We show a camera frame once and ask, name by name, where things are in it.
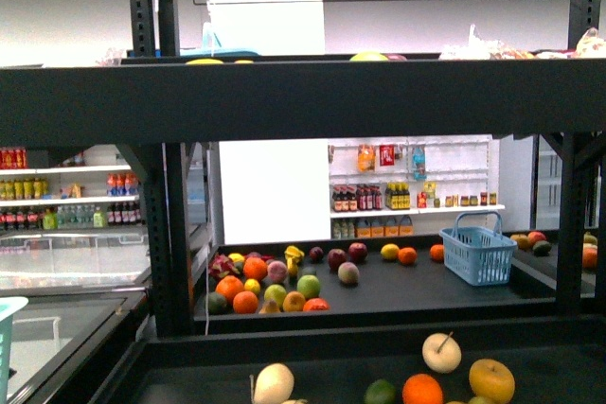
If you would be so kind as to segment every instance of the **water bottle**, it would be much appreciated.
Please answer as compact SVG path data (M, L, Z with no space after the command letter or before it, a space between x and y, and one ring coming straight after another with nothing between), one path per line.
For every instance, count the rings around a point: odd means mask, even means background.
M65 229L65 211L63 207L57 209L57 229Z

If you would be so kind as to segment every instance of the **teal basket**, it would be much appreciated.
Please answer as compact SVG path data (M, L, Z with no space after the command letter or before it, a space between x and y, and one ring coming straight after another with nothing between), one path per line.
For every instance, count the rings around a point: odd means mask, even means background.
M26 297L0 298L0 404L7 403L12 316L25 305Z
M461 219L496 215L494 229L459 227ZM444 265L472 286L507 284L517 243L502 234L501 215L494 211L462 213L453 229L439 231L444 241Z

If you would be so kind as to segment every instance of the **metal shelf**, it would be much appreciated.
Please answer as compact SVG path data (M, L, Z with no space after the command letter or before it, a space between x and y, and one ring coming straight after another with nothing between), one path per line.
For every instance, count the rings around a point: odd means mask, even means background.
M477 205L473 207L440 207L440 208L411 208L409 210L368 210L359 212L330 212L330 218L338 220L342 218L376 218L376 217L402 217L404 215L430 215L444 213L467 213L482 212L485 210L505 210L505 206Z
M78 166L78 167L50 167L48 169L1 169L0 177L11 175L47 175L47 174L72 174L83 172L118 172L120 170L131 170L128 165L114 166Z
M105 202L133 202L138 201L139 196L99 196L90 198L67 198L67 199L22 199L20 201L0 201L0 207L36 207L42 205L71 205L86 203Z

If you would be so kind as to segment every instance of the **snack bag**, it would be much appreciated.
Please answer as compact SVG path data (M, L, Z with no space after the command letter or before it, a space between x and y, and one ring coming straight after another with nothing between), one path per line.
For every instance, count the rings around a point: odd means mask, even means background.
M367 144L358 146L358 170L369 172L375 170L375 148Z

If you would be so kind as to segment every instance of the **yellow apple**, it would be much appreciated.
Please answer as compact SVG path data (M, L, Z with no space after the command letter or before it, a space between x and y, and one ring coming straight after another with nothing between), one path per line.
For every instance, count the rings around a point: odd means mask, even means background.
M508 404L515 392L513 374L497 360L476 360L470 368L473 393L492 399L496 404Z

